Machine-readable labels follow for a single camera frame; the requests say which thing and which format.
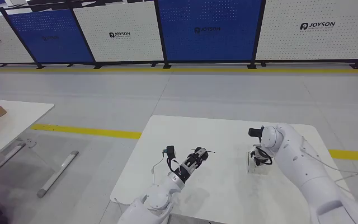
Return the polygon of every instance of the white table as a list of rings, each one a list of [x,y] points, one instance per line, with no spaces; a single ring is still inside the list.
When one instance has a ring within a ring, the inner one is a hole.
[[[204,147],[209,158],[188,179],[182,193],[175,194],[172,214],[221,223],[309,223],[308,206],[300,191],[277,165],[268,175],[246,172],[246,152],[258,144],[249,128],[276,123],[245,122],[175,116],[152,116],[138,140],[112,193],[119,203],[130,204],[153,183],[151,169],[162,158],[161,150],[174,145],[181,163],[191,149]],[[315,127],[293,124],[315,148],[322,161],[336,167]],[[340,172],[326,169],[333,179]],[[156,166],[156,183],[167,175],[164,162]],[[340,185],[346,188],[344,181]]]
[[[19,102],[19,101],[5,101],[0,100],[0,106],[2,106],[7,114],[0,117],[0,151],[4,151],[10,146],[27,128],[32,126],[36,121],[47,114],[55,105],[54,104],[42,104],[36,102]],[[0,166],[8,161],[17,151],[25,146],[28,141],[19,141],[13,149],[6,155],[0,153]],[[63,170],[73,160],[78,152],[73,151],[70,156],[67,157],[65,162],[59,166],[58,170],[55,170],[55,174],[46,182],[46,184],[39,190],[37,196],[42,198],[51,185],[56,181]],[[53,161],[49,161],[47,158],[45,161],[47,164],[53,164]]]

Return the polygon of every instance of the yellow floor line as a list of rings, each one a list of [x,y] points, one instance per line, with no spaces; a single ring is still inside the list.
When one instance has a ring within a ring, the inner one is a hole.
[[[67,132],[74,134],[89,134],[93,136],[108,136],[115,138],[132,138],[139,139],[140,132],[126,132],[123,130],[107,130],[96,128],[79,128],[68,127],[48,124],[34,124],[31,129],[33,130],[48,130],[51,132]],[[338,158],[341,160],[358,160],[358,151],[345,151],[345,150],[329,150],[332,158]]]
[[[332,158],[341,160],[358,160],[358,151],[329,150]]]
[[[358,73],[358,69],[247,69],[247,68],[0,68],[0,72],[263,72]]]
[[[68,127],[68,126],[58,126],[58,125],[48,125],[48,124],[34,124],[31,129],[33,130],[48,130],[51,132],[67,132],[75,134],[89,134],[93,136],[108,136],[116,138],[132,138],[139,139],[140,132],[125,132],[122,130],[105,130],[105,129],[95,129],[95,128],[78,128],[78,127]]]

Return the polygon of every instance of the blue panel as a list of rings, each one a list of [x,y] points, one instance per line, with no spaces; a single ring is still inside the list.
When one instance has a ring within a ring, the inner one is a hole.
[[[70,10],[9,17],[38,62],[92,62]]]
[[[158,0],[168,60],[250,60],[261,0]]]

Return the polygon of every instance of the black wire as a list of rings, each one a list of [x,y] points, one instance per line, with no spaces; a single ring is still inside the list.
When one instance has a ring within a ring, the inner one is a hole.
[[[261,159],[259,159],[259,158],[256,158],[257,161],[259,161],[259,162],[262,163],[262,164],[272,165],[272,158],[271,158],[271,156],[269,156],[269,154],[267,154],[267,152],[265,152],[264,150],[262,150],[262,149],[260,149],[260,148],[258,148],[258,147],[256,147],[256,149],[259,150],[259,151],[261,151],[263,154],[265,154],[265,155],[267,156],[267,158],[270,160],[270,163],[267,163],[266,161],[261,160]]]
[[[174,170],[172,169],[172,161],[169,160],[169,158],[167,158],[167,164],[169,166],[169,169],[171,172],[174,172]]]

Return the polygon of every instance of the floor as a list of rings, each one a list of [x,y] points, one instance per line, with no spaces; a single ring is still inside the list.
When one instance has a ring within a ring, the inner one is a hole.
[[[228,67],[245,68],[200,68]],[[275,65],[259,69],[275,68],[350,67]],[[49,67],[41,72],[0,70],[0,99],[54,103],[55,108],[39,121],[41,124],[131,132],[143,131],[152,115],[310,124],[317,128],[327,148],[358,150],[357,73],[86,73],[46,69]],[[23,137],[35,139],[35,150],[50,153],[57,162],[72,150],[78,150],[79,156],[42,199],[36,197],[36,192],[52,170],[26,148],[8,161],[0,169],[0,203],[12,223],[117,223],[121,212],[117,204],[110,202],[110,193],[136,140],[38,130],[28,130]],[[342,170],[358,171],[358,161],[335,162]],[[346,182],[358,195],[358,178]],[[178,223],[207,222],[173,217],[171,224]]]

